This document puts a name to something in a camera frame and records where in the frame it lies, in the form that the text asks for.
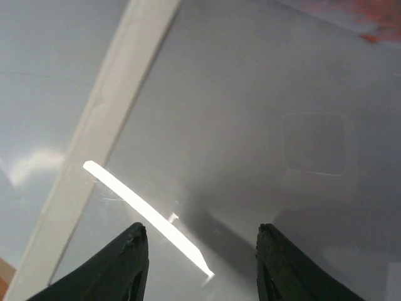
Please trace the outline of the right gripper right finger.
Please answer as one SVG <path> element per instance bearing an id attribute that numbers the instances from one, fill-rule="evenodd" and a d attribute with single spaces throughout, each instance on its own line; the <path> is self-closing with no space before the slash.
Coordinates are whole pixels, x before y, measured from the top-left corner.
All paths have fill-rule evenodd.
<path id="1" fill-rule="evenodd" d="M 273 224 L 261 224 L 256 243 L 260 300 L 361 300 L 304 254 Z"/>

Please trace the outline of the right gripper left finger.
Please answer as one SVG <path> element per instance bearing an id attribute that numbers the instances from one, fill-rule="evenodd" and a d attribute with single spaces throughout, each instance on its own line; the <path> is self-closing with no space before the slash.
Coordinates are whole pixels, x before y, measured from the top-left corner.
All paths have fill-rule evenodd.
<path id="1" fill-rule="evenodd" d="M 149 267 L 147 231 L 133 223 L 77 269 L 30 298 L 143 300 Z"/>

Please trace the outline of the white passe-partout mat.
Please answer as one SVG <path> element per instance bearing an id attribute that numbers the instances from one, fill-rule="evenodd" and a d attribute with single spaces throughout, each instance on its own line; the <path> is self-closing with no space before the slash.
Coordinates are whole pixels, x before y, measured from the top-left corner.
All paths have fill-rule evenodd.
<path id="1" fill-rule="evenodd" d="M 26 300 L 52 280 L 95 187 L 83 165 L 107 162 L 179 6 L 127 3 L 6 300 Z"/>

